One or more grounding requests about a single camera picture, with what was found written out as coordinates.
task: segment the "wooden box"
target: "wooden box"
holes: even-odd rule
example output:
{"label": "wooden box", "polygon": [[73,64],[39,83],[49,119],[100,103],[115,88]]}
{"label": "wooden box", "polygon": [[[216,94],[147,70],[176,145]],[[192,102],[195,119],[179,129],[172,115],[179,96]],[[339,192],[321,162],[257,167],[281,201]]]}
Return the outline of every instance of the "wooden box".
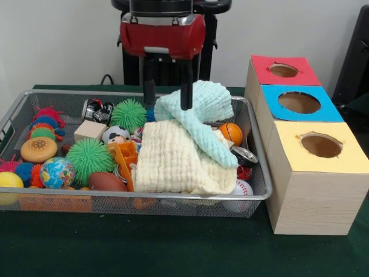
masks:
{"label": "wooden box", "polygon": [[77,142],[78,140],[88,138],[101,140],[106,129],[107,126],[105,124],[85,120],[74,132],[74,141]]}
{"label": "wooden box", "polygon": [[256,109],[261,85],[321,86],[305,58],[275,58],[252,55],[248,66],[245,97]]}
{"label": "wooden box", "polygon": [[266,153],[276,120],[343,122],[322,87],[261,85],[255,116]]}
{"label": "wooden box", "polygon": [[276,121],[267,159],[275,234],[348,234],[369,189],[369,160],[346,123]]}

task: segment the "orange basketball ball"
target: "orange basketball ball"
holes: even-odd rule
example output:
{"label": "orange basketball ball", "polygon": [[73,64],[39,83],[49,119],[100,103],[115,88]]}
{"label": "orange basketball ball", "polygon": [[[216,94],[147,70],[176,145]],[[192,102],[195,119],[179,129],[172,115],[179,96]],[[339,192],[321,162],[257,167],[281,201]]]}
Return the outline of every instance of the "orange basketball ball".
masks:
{"label": "orange basketball ball", "polygon": [[223,136],[232,141],[236,146],[240,146],[243,139],[242,130],[238,125],[234,123],[225,123],[219,126],[218,130],[221,131]]}

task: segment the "white towel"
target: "white towel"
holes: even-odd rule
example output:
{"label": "white towel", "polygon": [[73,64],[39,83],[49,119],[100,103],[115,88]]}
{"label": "white towel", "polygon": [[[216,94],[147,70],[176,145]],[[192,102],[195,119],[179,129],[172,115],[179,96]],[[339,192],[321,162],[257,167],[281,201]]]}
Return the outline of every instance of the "white towel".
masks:
{"label": "white towel", "polygon": [[[227,145],[220,131],[214,133]],[[145,124],[133,180],[135,192],[229,194],[237,169],[215,162],[173,119]]]}

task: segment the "wire basket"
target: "wire basket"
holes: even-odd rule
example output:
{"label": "wire basket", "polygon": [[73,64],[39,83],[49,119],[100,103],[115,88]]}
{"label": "wire basket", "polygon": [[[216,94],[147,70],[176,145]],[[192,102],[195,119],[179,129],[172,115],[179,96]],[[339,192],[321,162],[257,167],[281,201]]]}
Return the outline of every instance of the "wire basket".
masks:
{"label": "wire basket", "polygon": [[[10,160],[14,154],[20,157],[20,148],[27,139],[29,124],[37,113],[37,107],[54,106],[54,109],[64,111],[61,117],[66,123],[66,135],[62,142],[58,142],[59,151],[64,144],[74,144],[73,133],[82,123],[82,107],[88,98],[114,104],[127,98],[143,102],[141,93],[49,90],[24,92],[0,122],[0,158]],[[253,196],[0,188],[0,203],[4,203],[2,199],[14,199],[11,205],[0,205],[0,209],[249,218],[260,202],[271,195],[272,184],[252,105],[243,97],[232,97],[232,108],[235,115],[226,121],[236,123],[243,131],[251,127],[242,146],[248,147],[259,159],[259,163],[253,168],[253,177],[248,181],[253,188]],[[207,123],[217,126],[222,122]],[[242,207],[242,212],[228,211],[222,201],[232,201],[231,204]]]}

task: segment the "yellow box top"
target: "yellow box top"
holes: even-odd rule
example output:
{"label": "yellow box top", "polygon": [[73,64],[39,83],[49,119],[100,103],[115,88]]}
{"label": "yellow box top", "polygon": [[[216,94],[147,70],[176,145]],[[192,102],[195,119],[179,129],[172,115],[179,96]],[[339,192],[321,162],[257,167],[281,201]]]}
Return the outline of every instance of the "yellow box top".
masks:
{"label": "yellow box top", "polygon": [[369,173],[369,160],[346,123],[275,124],[293,171]]}

